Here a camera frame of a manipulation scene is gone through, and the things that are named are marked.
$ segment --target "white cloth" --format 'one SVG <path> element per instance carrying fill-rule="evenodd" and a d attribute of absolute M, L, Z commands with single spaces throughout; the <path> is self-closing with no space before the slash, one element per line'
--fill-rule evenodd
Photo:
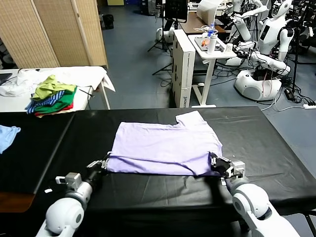
<path fill-rule="evenodd" d="M 104 86 L 115 91 L 114 86 L 102 67 L 61 67 L 52 69 L 21 70 L 16 78 L 0 86 L 0 95 L 7 97 L 20 97 L 35 92 L 37 85 L 45 81 L 50 75 L 55 75 L 60 83 L 77 85 L 80 87 L 91 86 L 94 90 L 103 80 Z"/>

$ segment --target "red cloth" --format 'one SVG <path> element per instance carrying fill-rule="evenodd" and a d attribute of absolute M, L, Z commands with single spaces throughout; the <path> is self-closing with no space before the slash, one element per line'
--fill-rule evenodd
<path fill-rule="evenodd" d="M 70 110 L 74 107 L 74 103 L 72 102 L 71 105 L 69 106 L 66 106 L 65 108 L 63 108 L 62 110 L 60 111 L 64 111 L 64 110 Z M 57 111 L 57 112 L 54 112 L 54 113 L 50 113 L 50 114 L 41 114 L 41 113 L 35 113 L 35 116 L 44 116 L 44 115 L 51 115 L 51 114 L 55 114 L 55 113 L 58 113 L 60 111 Z"/>

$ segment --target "pile of clothes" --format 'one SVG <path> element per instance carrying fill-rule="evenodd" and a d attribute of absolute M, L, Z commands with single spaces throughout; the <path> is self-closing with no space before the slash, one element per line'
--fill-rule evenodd
<path fill-rule="evenodd" d="M 31 102 L 25 108 L 26 113 L 41 118 L 45 115 L 72 112 L 76 90 L 75 85 L 59 83 L 55 75 L 50 75 L 38 84 Z"/>

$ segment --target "white robot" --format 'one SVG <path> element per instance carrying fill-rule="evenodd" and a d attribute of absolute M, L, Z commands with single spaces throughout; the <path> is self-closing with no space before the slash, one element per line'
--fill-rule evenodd
<path fill-rule="evenodd" d="M 255 4 L 257 8 L 242 14 L 241 8 L 245 4 Z M 232 42 L 237 40 L 239 50 L 247 50 L 251 47 L 254 47 L 255 43 L 252 43 L 252 42 L 245 43 L 245 41 L 251 40 L 251 34 L 247 28 L 247 25 L 244 19 L 247 19 L 251 16 L 267 11 L 268 10 L 267 6 L 263 5 L 260 0 L 233 0 L 233 4 L 230 6 L 227 6 L 227 8 L 228 8 L 227 13 L 232 20 L 230 24 L 233 24 L 229 39 Z M 242 62 L 242 59 L 235 57 L 235 58 L 229 58 L 229 59 L 219 59 L 218 61 L 221 64 L 224 64 L 227 66 L 239 66 Z"/>
<path fill-rule="evenodd" d="M 259 62 L 262 67 L 268 69 L 262 80 L 255 80 L 255 70 L 241 71 L 235 82 L 235 88 L 239 93 L 255 101 L 273 100 L 281 87 L 281 82 L 275 75 L 287 75 L 291 68 L 284 63 L 294 30 L 286 27 L 285 15 L 289 11 L 292 0 L 277 0 L 273 6 L 273 18 L 268 18 L 264 23 L 259 22 L 262 30 L 259 36 L 258 51 L 246 53 L 247 58 L 253 62 Z M 250 47 L 257 43 L 245 42 Z M 272 58 L 272 49 L 278 47 L 278 56 Z"/>
<path fill-rule="evenodd" d="M 84 210 L 96 183 L 107 174 L 107 158 L 88 165 L 88 176 L 84 181 L 78 173 L 56 177 L 57 183 L 66 184 L 69 190 L 65 198 L 49 207 L 37 237 L 73 236 L 83 220 Z M 233 197 L 233 205 L 249 226 L 252 237 L 299 237 L 291 224 L 274 209 L 267 193 L 247 182 L 244 162 L 232 162 L 214 153 L 209 153 L 209 159 L 212 171 L 217 172 L 223 183 L 226 183 Z"/>

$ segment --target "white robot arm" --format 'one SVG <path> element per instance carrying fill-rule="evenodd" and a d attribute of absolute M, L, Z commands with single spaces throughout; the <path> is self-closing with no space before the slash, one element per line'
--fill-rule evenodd
<path fill-rule="evenodd" d="M 260 0 L 251 0 L 251 1 L 252 1 L 252 3 L 255 4 L 258 8 L 244 13 L 244 14 L 241 16 L 242 19 L 248 18 L 248 17 L 250 17 L 250 16 L 254 16 L 254 15 L 258 14 L 258 13 L 261 13 L 261 12 L 264 12 L 264 11 L 267 11 L 267 10 L 268 10 L 267 6 L 266 6 L 266 5 L 263 5 Z"/>
<path fill-rule="evenodd" d="M 280 32 L 280 47 L 279 47 L 279 53 L 278 53 L 278 60 L 284 61 L 288 48 L 290 46 L 290 43 L 294 37 L 294 30 L 293 29 L 283 29 Z"/>
<path fill-rule="evenodd" d="M 251 34 L 244 22 L 244 19 L 268 10 L 267 6 L 263 5 L 260 0 L 251 0 L 251 1 L 258 8 L 248 11 L 244 13 L 243 15 L 236 14 L 235 16 L 232 17 L 232 20 L 244 41 L 248 41 L 251 39 Z"/>
<path fill-rule="evenodd" d="M 299 237 L 293 226 L 281 217 L 264 189 L 245 179 L 245 164 L 210 153 L 211 168 L 225 179 L 233 196 L 233 206 L 251 230 L 252 237 Z"/>
<path fill-rule="evenodd" d="M 254 51 L 251 53 L 250 60 L 254 62 L 260 62 L 262 63 L 263 67 L 271 68 L 272 71 L 283 76 L 289 74 L 289 72 L 291 71 L 291 68 L 283 61 L 278 61 L 276 59 L 270 58 L 258 51 Z"/>
<path fill-rule="evenodd" d="M 106 174 L 106 159 L 107 156 L 89 164 L 86 167 L 88 174 L 84 181 L 79 173 L 56 177 L 56 183 L 67 185 L 68 191 L 65 198 L 57 200 L 49 207 L 36 237 L 73 236 L 83 220 L 93 189 Z"/>

